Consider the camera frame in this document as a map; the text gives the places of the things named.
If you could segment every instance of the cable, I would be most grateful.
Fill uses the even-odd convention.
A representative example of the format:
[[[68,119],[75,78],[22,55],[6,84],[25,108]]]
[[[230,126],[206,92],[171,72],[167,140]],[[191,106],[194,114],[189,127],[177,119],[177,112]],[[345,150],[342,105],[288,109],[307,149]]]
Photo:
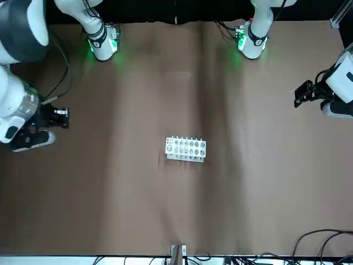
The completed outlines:
[[[292,253],[292,262],[294,262],[295,254],[296,254],[296,251],[297,251],[297,248],[298,248],[298,245],[299,245],[300,241],[301,241],[304,237],[306,237],[306,236],[309,236],[309,235],[312,235],[312,234],[316,234],[316,233],[320,233],[320,232],[335,232],[335,233],[344,232],[344,233],[352,234],[352,235],[353,235],[353,231],[343,231],[343,230],[337,230],[337,229],[320,229],[320,230],[314,230],[314,231],[305,233],[304,235],[302,235],[302,236],[297,240],[297,242],[296,242],[296,244],[295,244],[295,247],[294,247],[293,253]]]
[[[154,257],[153,259],[151,259],[151,261],[149,262],[149,265],[152,264],[152,261],[154,261],[156,259],[156,257]]]
[[[65,63],[66,63],[67,71],[68,71],[68,73],[69,73],[69,75],[70,75],[70,80],[69,80],[68,88],[66,89],[65,92],[63,92],[63,93],[61,93],[61,94],[59,94],[59,95],[57,95],[57,96],[55,96],[55,97],[52,97],[52,98],[50,98],[50,99],[47,99],[46,101],[43,101],[43,102],[42,102],[42,105],[51,103],[51,102],[57,100],[58,98],[62,98],[62,97],[64,97],[64,96],[68,95],[68,93],[69,93],[70,90],[72,89],[72,85],[73,85],[72,69],[71,69],[71,65],[70,65],[70,62],[69,62],[69,60],[68,60],[68,57],[67,57],[67,55],[66,55],[66,53],[65,53],[65,50],[64,50],[64,48],[60,45],[60,39],[59,39],[59,37],[58,37],[54,32],[51,32],[51,35],[53,36],[53,42],[54,42],[55,46],[58,48],[59,52],[61,53],[61,55],[62,55],[62,57],[63,57],[63,59],[64,59],[64,61],[65,61]],[[48,96],[49,96],[50,94],[52,94],[52,93],[54,92],[54,90],[56,90],[56,89],[59,87],[59,85],[61,84],[61,82],[62,82],[62,81],[60,80],[59,83],[58,83],[58,86],[55,86],[54,89],[52,89],[52,91],[50,91],[50,93],[48,94]]]
[[[54,88],[45,96],[45,98],[48,98],[62,83],[62,81],[64,81],[65,77],[67,76],[68,73],[68,67],[66,67],[64,74],[62,75],[61,79],[59,80],[59,82],[54,86]]]
[[[114,23],[105,23],[102,18],[98,15],[98,13],[95,12],[95,10],[90,6],[90,4],[88,3],[88,0],[82,0],[83,4],[88,7],[89,11],[92,13],[90,14],[89,12],[88,15],[92,18],[98,18],[100,19],[100,21],[104,24],[104,25],[114,25]]]
[[[278,17],[280,16],[280,14],[282,13],[283,8],[285,7],[286,2],[287,2],[287,0],[283,0],[282,5],[281,5],[281,7],[280,7],[280,10],[277,12],[276,17],[274,18],[274,22],[277,20],[277,18],[278,18]]]
[[[105,258],[105,257],[104,257],[104,256],[98,256],[98,257],[94,260],[94,262],[93,262],[92,265],[97,265],[103,258]]]
[[[351,233],[351,232],[349,232],[349,231],[348,231],[348,232],[342,231],[342,232],[338,232],[338,233],[336,233],[336,234],[333,234],[333,235],[329,236],[329,237],[325,240],[325,242],[323,243],[323,245],[322,245],[322,247],[321,247],[321,249],[320,249],[320,264],[322,264],[322,258],[323,258],[323,253],[324,253],[325,246],[327,245],[327,243],[328,243],[331,239],[333,239],[334,237],[339,236],[339,235],[351,235],[351,236],[353,236],[353,233]]]
[[[185,261],[186,261],[186,262],[185,262],[185,264],[186,264],[186,265],[188,265],[188,264],[187,264],[187,263],[188,263],[188,261],[192,261],[192,262],[194,262],[196,265],[200,265],[200,263],[199,263],[199,262],[194,261],[193,259],[188,258],[188,257],[185,259]]]
[[[227,30],[230,30],[230,31],[235,31],[236,30],[235,28],[230,28],[227,25],[225,25],[225,23],[223,21],[217,21],[217,23],[220,24],[222,27],[224,27]]]
[[[216,23],[216,25],[217,25],[217,27],[218,27],[218,29],[219,29],[221,35],[222,35],[222,38],[223,38],[227,43],[229,43],[230,41],[234,41],[234,40],[236,39],[236,37],[233,36],[232,33],[231,33],[229,30],[227,30],[227,29],[226,29],[226,32],[228,33],[229,36],[226,36],[226,35],[224,34],[222,28],[221,28],[222,25],[219,24],[218,22],[215,22],[215,23]]]
[[[290,260],[290,259],[287,259],[287,258],[278,256],[278,255],[276,255],[276,254],[273,254],[273,253],[271,253],[271,252],[264,252],[264,253],[262,253],[261,255],[259,255],[258,257],[256,257],[256,259],[252,260],[252,262],[255,263],[255,261],[257,261],[257,260],[260,259],[260,258],[263,258],[264,256],[273,256],[273,257],[275,257],[275,258],[278,258],[278,259],[283,260],[284,262],[287,262],[288,265],[300,265],[300,262],[298,262],[298,261]]]
[[[203,262],[203,261],[209,261],[209,260],[211,259],[211,256],[210,256],[210,254],[208,254],[208,258],[205,258],[205,259],[198,258],[198,257],[196,257],[196,256],[194,256],[194,258],[196,258],[198,261]]]
[[[316,75],[316,77],[315,77],[315,85],[318,84],[318,80],[319,80],[320,75],[322,75],[323,73],[326,73],[327,70],[328,70],[328,69],[322,70],[322,71],[320,71],[320,72]]]
[[[352,257],[353,257],[353,255],[352,255],[352,254],[349,254],[349,255],[343,257],[342,259],[340,259],[339,261],[337,261],[337,263],[341,263],[341,262],[344,261],[346,258],[352,258]]]

